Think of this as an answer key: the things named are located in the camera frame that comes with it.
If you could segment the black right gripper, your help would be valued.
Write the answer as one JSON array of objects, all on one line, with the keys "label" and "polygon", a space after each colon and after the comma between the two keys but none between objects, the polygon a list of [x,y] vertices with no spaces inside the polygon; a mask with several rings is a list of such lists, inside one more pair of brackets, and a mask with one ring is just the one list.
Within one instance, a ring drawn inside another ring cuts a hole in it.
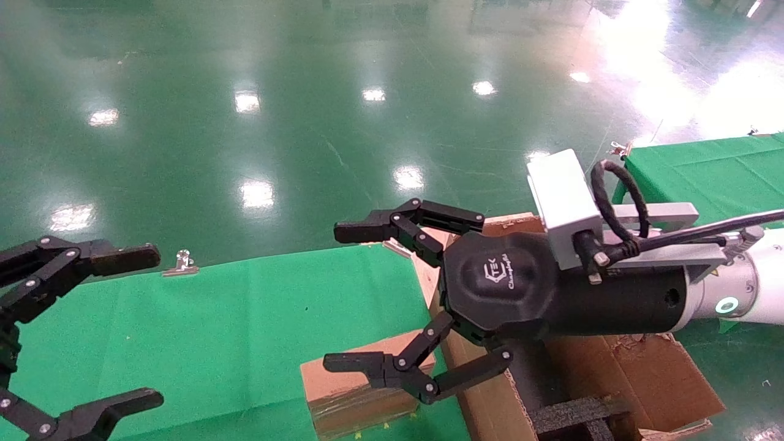
[{"label": "black right gripper", "polygon": [[[477,344],[490,339],[588,337],[667,333],[679,323],[688,282],[683,268],[611,270],[592,284],[582,268],[563,270],[542,233],[485,236],[484,215],[412,198],[395,209],[372,210],[364,220],[337,222],[341,244],[394,238],[431,267],[440,267],[442,304],[421,333],[398,355],[327,353],[330,373],[361,373],[372,388],[397,388],[421,404],[455,396],[507,370],[506,346],[436,377],[420,366],[456,331]],[[445,251],[423,228],[459,235]]]}]

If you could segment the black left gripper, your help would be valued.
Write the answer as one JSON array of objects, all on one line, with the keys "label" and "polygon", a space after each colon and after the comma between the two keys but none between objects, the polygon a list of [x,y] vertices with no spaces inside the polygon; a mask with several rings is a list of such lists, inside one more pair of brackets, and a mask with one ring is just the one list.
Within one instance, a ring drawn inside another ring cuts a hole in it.
[{"label": "black left gripper", "polygon": [[114,247],[104,239],[73,243],[43,236],[1,253],[2,294],[1,399],[2,418],[22,430],[28,440],[107,440],[120,419],[164,404],[164,396],[151,388],[115,394],[77,405],[59,416],[50,416],[8,390],[18,369],[20,330],[58,299],[89,277],[134,273],[160,265],[153,244]]}]

